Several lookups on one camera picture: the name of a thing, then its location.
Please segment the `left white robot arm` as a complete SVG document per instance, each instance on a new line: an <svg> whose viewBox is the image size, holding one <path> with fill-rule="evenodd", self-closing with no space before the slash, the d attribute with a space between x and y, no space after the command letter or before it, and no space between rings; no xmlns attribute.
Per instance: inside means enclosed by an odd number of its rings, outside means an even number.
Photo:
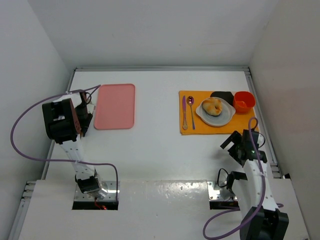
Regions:
<svg viewBox="0 0 320 240"><path fill-rule="evenodd" d="M98 173L93 166L84 163L86 155L81 142L93 118L88 104L87 93L81 91L42 104L42 113L46 134L71 160L81 193L96 195L101 190Z"/></svg>

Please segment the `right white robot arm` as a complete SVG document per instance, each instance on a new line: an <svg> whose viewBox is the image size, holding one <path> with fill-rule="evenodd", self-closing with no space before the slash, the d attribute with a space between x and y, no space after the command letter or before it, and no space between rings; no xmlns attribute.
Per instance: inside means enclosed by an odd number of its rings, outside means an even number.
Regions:
<svg viewBox="0 0 320 240"><path fill-rule="evenodd" d="M229 155L241 165L243 171L231 171L226 189L236 196L242 215L239 235L242 240L282 240L289 217L281 212L268 181L267 157L259 150L259 133L253 129L243 133L234 131L222 144L228 144Z"/></svg>

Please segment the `round bread roll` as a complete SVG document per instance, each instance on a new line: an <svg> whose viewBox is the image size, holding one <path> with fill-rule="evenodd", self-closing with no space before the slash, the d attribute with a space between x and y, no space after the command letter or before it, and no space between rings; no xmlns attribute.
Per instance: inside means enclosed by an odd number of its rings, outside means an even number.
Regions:
<svg viewBox="0 0 320 240"><path fill-rule="evenodd" d="M205 110L207 114L214 117L219 116L223 110L221 100L215 97L205 99L202 102L202 108Z"/></svg>

